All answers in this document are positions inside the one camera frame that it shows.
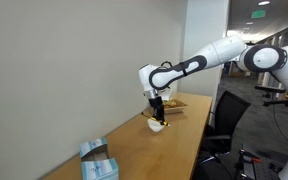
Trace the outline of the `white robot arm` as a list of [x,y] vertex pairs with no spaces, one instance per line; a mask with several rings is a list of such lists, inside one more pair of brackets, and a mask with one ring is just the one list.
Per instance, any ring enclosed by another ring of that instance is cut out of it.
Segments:
[[[162,90],[178,79],[226,62],[235,62],[244,71],[268,72],[275,76],[288,92],[288,46],[248,46],[241,37],[228,36],[208,44],[189,59],[172,67],[147,64],[139,69],[144,95],[153,108],[153,115],[148,119],[150,129],[159,132],[168,125],[164,120],[160,95]],[[288,180],[288,162],[278,176],[281,180]]]

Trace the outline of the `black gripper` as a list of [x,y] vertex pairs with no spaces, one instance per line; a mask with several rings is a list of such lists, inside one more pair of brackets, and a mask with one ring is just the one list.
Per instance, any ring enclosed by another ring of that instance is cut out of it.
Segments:
[[156,115],[156,119],[160,124],[165,124],[164,116],[160,116],[164,114],[163,101],[161,97],[156,97],[155,99],[150,99],[149,103],[154,110],[154,114]]

